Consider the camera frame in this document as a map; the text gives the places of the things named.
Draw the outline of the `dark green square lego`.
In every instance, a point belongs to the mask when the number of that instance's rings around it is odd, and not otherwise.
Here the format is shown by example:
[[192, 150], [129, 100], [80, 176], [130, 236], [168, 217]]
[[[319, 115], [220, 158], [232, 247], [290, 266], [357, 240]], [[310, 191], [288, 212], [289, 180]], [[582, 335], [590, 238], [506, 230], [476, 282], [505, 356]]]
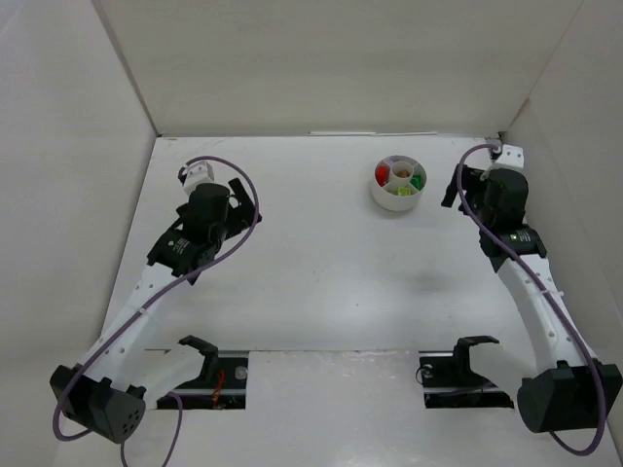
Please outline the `dark green square lego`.
[[416, 190], [420, 190], [423, 187], [423, 182], [421, 179], [420, 175], [414, 175], [411, 180], [410, 180], [410, 184], [416, 189]]

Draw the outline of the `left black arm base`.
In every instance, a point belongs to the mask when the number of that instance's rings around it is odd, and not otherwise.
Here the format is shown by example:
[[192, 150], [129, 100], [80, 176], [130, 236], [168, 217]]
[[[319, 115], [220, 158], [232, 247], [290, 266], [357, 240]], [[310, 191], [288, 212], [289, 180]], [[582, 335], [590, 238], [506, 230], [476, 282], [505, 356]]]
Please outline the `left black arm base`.
[[174, 390], [183, 409], [234, 411], [246, 407], [249, 352], [246, 350], [210, 350], [201, 356], [198, 374]]

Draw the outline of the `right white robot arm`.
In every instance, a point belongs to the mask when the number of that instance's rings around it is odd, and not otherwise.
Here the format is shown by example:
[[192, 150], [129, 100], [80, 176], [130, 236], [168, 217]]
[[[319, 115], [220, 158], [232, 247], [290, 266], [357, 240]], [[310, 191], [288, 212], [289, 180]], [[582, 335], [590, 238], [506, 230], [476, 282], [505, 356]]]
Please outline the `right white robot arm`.
[[593, 429], [602, 435], [622, 375], [599, 360], [572, 323], [545, 245], [525, 221], [528, 194], [526, 177], [515, 169], [458, 164], [441, 202], [476, 223], [481, 250], [510, 294], [534, 355], [527, 366], [496, 338], [461, 338], [453, 355], [457, 375], [480, 377], [513, 397], [532, 433]]

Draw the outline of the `small red lego piece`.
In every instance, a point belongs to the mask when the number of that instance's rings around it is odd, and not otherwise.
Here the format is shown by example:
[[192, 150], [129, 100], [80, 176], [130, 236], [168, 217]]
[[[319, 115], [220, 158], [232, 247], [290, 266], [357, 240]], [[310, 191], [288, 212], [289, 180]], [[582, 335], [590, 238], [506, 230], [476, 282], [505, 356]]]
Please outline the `small red lego piece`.
[[379, 166], [375, 171], [375, 176], [377, 178], [386, 179], [389, 173], [389, 169], [387, 166]]

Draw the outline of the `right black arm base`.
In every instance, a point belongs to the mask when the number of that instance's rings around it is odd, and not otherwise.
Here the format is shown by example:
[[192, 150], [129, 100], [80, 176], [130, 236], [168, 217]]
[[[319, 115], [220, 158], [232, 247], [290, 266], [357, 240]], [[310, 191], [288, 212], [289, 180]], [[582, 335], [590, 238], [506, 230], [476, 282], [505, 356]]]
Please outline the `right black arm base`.
[[459, 338], [452, 350], [420, 350], [416, 381], [427, 409], [514, 409], [513, 399], [471, 369], [470, 350], [499, 344], [491, 336]]

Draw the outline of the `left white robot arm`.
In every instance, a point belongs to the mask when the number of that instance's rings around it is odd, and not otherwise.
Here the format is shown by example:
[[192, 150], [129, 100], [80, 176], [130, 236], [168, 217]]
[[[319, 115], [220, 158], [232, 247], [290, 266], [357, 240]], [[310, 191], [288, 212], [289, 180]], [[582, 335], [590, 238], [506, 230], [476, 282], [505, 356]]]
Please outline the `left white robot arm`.
[[56, 398], [53, 433], [61, 442], [97, 434], [123, 445], [146, 411], [193, 380], [209, 382], [218, 366], [216, 345], [181, 338], [152, 371], [146, 348], [164, 320], [165, 297], [224, 262], [262, 220], [256, 187], [246, 175], [220, 185], [206, 176], [184, 179], [187, 201], [147, 255], [140, 278], [117, 317], [71, 367], [58, 366], [50, 387]]

